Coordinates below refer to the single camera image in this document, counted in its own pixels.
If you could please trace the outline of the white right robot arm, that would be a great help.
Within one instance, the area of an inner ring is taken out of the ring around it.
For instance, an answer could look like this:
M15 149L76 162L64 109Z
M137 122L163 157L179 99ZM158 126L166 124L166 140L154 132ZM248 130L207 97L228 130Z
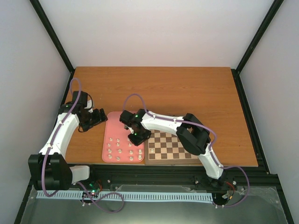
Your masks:
M173 117L145 109L140 109L137 113L124 110L120 115L120 122L130 131L128 138L135 146L148 140L152 130L178 137L183 148L199 158L208 177L221 179L223 168L212 148L212 130L204 126L193 114Z

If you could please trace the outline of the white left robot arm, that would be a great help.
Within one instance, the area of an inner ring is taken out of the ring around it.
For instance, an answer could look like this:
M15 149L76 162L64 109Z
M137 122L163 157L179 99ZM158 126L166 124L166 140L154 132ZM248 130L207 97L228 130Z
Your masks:
M31 181L36 190L68 190L81 181L87 188L96 185L97 176L88 165L69 166L66 150L75 131L85 133L107 121L103 109L95 109L90 94L75 91L72 100L58 110L57 122L44 147L28 159Z

